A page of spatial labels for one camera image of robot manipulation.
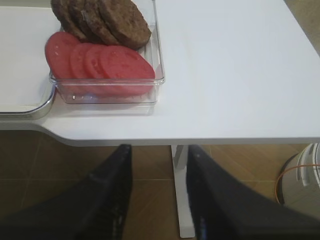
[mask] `orange cable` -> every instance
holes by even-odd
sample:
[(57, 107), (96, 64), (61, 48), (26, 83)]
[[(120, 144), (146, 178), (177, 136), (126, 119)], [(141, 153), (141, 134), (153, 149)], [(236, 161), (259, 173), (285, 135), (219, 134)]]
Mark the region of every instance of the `orange cable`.
[(287, 172), (290, 172), (290, 171), (293, 170), (293, 169), (299, 169), (299, 168), (304, 168), (304, 167), (320, 167), (320, 164), (303, 164), (303, 165), (298, 165), (298, 166), (290, 167), (290, 168), (286, 169), (285, 171), (283, 171), (283, 172), (279, 175), (279, 177), (277, 178), (277, 180), (275, 181), (275, 184), (274, 184), (274, 194), (275, 194), (275, 199), (276, 199), (276, 201), (277, 201), (278, 204), (280, 204), (280, 201), (279, 201), (279, 198), (278, 198), (277, 188), (278, 188), (278, 184), (279, 184), (280, 179), (281, 179)]

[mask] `plastic container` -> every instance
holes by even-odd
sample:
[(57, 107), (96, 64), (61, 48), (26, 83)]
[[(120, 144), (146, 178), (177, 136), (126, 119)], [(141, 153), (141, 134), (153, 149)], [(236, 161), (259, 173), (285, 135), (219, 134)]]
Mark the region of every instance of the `plastic container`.
[[(50, 81), (56, 86), (62, 99), (68, 104), (155, 104), (158, 100), (160, 86), (165, 82), (165, 72), (161, 54), (158, 31), (156, 4), (154, 0), (133, 0), (141, 11), (151, 30), (151, 38), (147, 45), (138, 52), (153, 67), (155, 79), (55, 79)], [(143, 95), (111, 96), (96, 95), (90, 88), (117, 86), (150, 86), (150, 91)]]

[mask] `floor tile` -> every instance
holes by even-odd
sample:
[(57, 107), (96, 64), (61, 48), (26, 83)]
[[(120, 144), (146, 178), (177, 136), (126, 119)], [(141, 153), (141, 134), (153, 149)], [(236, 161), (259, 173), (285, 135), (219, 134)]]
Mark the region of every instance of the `floor tile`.
[(320, 1), (286, 0), (285, 2), (315, 50), (320, 54)]
[(276, 201), (274, 181), (243, 181), (243, 183), (266, 198)]
[(173, 179), (170, 146), (134, 146), (133, 178), (137, 180)]
[(309, 144), (290, 144), (298, 153), (302, 152)]
[(214, 160), (241, 181), (274, 181), (298, 151), (290, 145), (212, 145)]
[(21, 209), (26, 186), (26, 180), (0, 180), (0, 219)]
[(43, 136), (32, 179), (78, 180), (107, 159), (116, 147), (73, 147)]
[(210, 147), (211, 145), (201, 145), (201, 147), (203, 148), (203, 150), (205, 150), (205, 152), (211, 156), (211, 150), (210, 150)]
[(123, 240), (179, 240), (172, 180), (134, 181)]
[(31, 207), (56, 197), (77, 182), (76, 180), (31, 180), (22, 207)]
[(0, 179), (30, 176), (41, 136), (36, 131), (0, 131)]

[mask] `brown tile floor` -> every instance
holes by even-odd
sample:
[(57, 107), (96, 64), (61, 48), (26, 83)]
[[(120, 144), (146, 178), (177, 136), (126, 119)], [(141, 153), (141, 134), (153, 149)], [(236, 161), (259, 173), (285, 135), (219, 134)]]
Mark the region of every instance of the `brown tile floor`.
[[(320, 1), (286, 3), (320, 53)], [(306, 145), (206, 145), (227, 171), (274, 199), (282, 164)], [(70, 147), (38, 132), (0, 131), (0, 218), (68, 189), (114, 150)], [(168, 146), (133, 149), (133, 193), (124, 239), (179, 239), (175, 189)]]

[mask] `tomato slice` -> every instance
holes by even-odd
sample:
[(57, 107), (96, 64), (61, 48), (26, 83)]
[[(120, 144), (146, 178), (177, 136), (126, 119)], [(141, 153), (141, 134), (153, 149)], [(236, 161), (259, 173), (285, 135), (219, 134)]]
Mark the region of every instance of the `tomato slice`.
[(85, 55), (93, 46), (92, 43), (81, 43), (75, 46), (70, 54), (71, 73), (75, 79), (89, 79), (90, 76), (84, 68)]
[[(99, 56), (99, 65), (105, 76), (110, 79), (154, 79), (153, 67), (136, 51), (124, 46), (103, 48)], [(151, 85), (114, 86), (118, 95), (139, 96), (148, 93)]]
[(45, 46), (45, 57), (56, 79), (72, 79), (70, 54), (80, 44), (73, 35), (59, 31), (53, 34)]
[(91, 46), (85, 54), (84, 68), (93, 79), (107, 78), (98, 63), (99, 55), (104, 48), (106, 48), (105, 45), (95, 44)]

